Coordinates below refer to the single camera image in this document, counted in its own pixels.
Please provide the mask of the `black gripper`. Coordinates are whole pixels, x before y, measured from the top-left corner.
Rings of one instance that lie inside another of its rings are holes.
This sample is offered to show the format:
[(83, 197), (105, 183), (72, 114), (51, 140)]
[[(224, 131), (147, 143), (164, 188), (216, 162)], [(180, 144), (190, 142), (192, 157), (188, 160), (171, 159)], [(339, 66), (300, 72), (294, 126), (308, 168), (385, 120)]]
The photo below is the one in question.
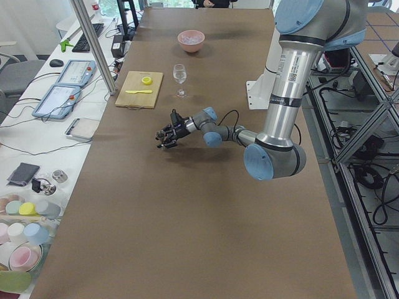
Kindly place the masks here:
[(159, 149), (169, 149), (178, 146), (177, 140), (189, 135), (190, 131), (184, 123), (169, 124), (156, 132), (155, 139), (161, 140)]

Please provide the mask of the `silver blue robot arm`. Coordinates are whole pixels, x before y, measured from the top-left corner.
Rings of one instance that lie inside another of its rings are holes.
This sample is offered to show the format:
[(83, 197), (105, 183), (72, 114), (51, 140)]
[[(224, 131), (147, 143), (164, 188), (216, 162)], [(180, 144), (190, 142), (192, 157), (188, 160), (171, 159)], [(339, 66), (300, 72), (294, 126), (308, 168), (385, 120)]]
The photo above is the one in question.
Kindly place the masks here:
[(365, 38), (367, 1), (281, 1), (275, 15), (282, 53), (269, 98), (264, 128), (217, 125), (213, 108), (193, 116), (171, 113), (171, 123), (157, 132), (159, 148), (198, 130), (210, 148), (224, 141), (245, 147), (247, 172), (260, 181), (293, 176), (306, 163), (304, 150), (291, 140), (305, 85), (317, 56), (326, 50), (347, 49)]

